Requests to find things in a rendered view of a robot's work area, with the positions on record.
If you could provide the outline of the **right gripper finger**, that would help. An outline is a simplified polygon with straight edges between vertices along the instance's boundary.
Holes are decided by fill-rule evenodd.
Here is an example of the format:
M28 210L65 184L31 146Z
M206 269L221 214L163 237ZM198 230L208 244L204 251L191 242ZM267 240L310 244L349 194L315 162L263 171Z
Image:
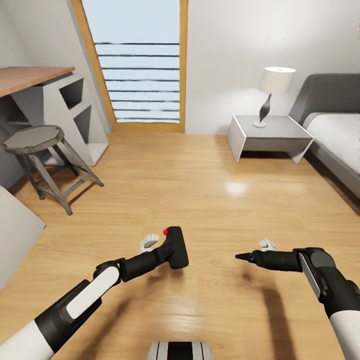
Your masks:
M237 255L235 256L235 258L236 258L236 259L241 259L241 260L250 261L250 262L255 262L256 255L255 255L255 251L253 251L253 252L247 252L247 253L237 254Z

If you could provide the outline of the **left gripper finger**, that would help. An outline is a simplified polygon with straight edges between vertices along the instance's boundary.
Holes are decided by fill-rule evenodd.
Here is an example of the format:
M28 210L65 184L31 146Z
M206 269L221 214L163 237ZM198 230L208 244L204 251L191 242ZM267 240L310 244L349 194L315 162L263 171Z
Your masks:
M173 254L175 252L174 249L168 249L168 250L162 250L162 254L164 258L167 258L168 256L170 256L171 254Z

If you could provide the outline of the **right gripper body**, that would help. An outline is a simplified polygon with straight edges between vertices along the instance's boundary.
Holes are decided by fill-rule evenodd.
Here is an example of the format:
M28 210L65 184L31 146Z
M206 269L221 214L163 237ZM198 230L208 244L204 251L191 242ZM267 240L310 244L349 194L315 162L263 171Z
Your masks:
M255 250L255 263L258 267L274 271L287 271L282 259L283 251Z

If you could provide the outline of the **digital camera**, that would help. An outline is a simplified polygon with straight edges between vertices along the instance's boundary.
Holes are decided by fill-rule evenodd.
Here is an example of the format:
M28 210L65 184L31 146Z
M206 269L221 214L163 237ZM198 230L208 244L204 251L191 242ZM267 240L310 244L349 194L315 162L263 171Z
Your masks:
M189 265L189 258L180 226L170 226L163 231L166 236L164 243L160 246L162 251L174 250L174 253L164 259L169 262L169 267L173 270L182 269Z

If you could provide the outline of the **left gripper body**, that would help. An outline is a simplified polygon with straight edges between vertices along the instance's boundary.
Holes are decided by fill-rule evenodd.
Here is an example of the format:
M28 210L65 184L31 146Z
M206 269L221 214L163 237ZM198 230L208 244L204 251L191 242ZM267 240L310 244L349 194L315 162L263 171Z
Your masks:
M152 251L135 256L139 265L139 277L154 270L157 266L165 263L165 258L160 247Z

